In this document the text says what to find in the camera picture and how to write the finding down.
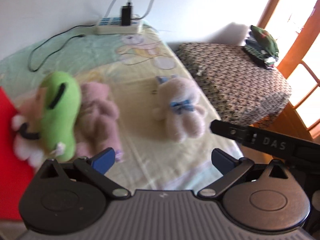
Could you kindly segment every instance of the patterned stool cover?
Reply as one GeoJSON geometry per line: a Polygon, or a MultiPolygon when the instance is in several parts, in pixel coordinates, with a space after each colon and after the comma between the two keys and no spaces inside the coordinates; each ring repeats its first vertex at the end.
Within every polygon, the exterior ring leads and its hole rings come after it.
{"type": "Polygon", "coordinates": [[[223,121],[266,128],[289,102],[282,74],[258,67],[241,46],[191,42],[176,54],[223,121]]]}

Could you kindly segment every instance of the cable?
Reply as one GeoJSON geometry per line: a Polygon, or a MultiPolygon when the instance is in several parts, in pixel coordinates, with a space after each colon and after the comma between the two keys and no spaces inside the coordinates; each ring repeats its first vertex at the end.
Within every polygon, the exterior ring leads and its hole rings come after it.
{"type": "Polygon", "coordinates": [[[56,52],[62,50],[62,49],[65,47],[65,45],[66,45],[71,39],[76,38],[76,37],[84,37],[85,35],[84,35],[84,34],[80,34],[80,35],[73,36],[73,37],[69,38],[69,39],[61,46],[60,49],[58,49],[58,50],[56,50],[55,52],[49,54],[49,55],[41,62],[41,64],[39,65],[39,67],[37,67],[36,69],[32,69],[32,68],[31,68],[31,60],[32,60],[32,56],[33,56],[34,52],[35,52],[37,49],[39,49],[41,46],[43,46],[44,44],[46,44],[49,40],[51,40],[51,39],[53,39],[54,37],[57,37],[57,36],[59,36],[59,35],[61,35],[61,34],[67,33],[68,31],[71,31],[72,29],[74,29],[74,28],[76,28],[76,27],[92,27],[92,26],[95,26],[95,25],[77,25],[77,26],[74,26],[74,27],[72,27],[71,29],[68,29],[68,30],[66,30],[66,31],[64,31],[64,32],[62,32],[62,33],[58,33],[58,34],[52,36],[51,38],[47,39],[45,42],[41,43],[38,47],[36,47],[35,49],[33,49],[33,51],[31,51],[31,53],[30,53],[30,55],[29,55],[29,57],[28,57],[28,70],[31,71],[31,72],[37,72],[37,71],[43,66],[43,64],[47,61],[47,59],[48,59],[51,55],[53,55],[53,54],[55,54],[56,52]]]}
{"type": "Polygon", "coordinates": [[[132,20],[142,20],[143,18],[145,18],[148,14],[149,14],[149,12],[151,11],[151,8],[152,8],[152,5],[153,5],[153,2],[154,2],[155,0],[150,0],[150,2],[149,2],[149,5],[148,5],[148,8],[147,8],[147,11],[146,11],[146,13],[142,16],[142,17],[140,17],[140,18],[133,18],[132,20]]]}
{"type": "Polygon", "coordinates": [[[116,2],[116,0],[112,0],[112,2],[110,3],[110,5],[109,5],[109,7],[108,7],[108,10],[107,10],[104,18],[107,18],[107,17],[108,17],[108,15],[109,15],[109,13],[110,13],[113,5],[115,4],[115,2],[116,2]]]}

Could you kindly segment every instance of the triangular cutout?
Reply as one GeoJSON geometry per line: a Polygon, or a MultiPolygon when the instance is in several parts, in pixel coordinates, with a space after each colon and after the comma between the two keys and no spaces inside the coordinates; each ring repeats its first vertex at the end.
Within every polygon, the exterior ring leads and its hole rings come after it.
{"type": "Polygon", "coordinates": [[[279,178],[279,179],[287,179],[288,176],[284,173],[283,169],[278,166],[278,165],[274,165],[272,168],[272,171],[270,172],[270,177],[273,178],[279,178]]]}
{"type": "Polygon", "coordinates": [[[55,178],[58,177],[58,173],[55,169],[55,167],[53,166],[53,164],[51,164],[50,166],[48,166],[41,174],[41,179],[48,179],[48,178],[55,178]]]}

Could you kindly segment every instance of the white power strip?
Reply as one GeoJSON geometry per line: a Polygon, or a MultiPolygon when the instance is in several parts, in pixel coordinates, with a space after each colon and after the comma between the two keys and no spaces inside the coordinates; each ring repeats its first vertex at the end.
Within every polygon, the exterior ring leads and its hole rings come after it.
{"type": "Polygon", "coordinates": [[[131,20],[131,25],[121,26],[121,18],[102,18],[96,25],[96,32],[100,34],[137,34],[142,30],[142,20],[131,20]]]}

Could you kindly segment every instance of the blue ribbon bow tie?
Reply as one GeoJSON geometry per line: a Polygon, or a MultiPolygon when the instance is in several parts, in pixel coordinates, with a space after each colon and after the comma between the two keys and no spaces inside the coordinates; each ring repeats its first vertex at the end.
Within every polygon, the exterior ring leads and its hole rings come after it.
{"type": "Polygon", "coordinates": [[[189,112],[193,112],[195,110],[190,100],[185,100],[182,102],[171,102],[170,108],[175,114],[182,114],[182,110],[186,110],[189,112]]]}

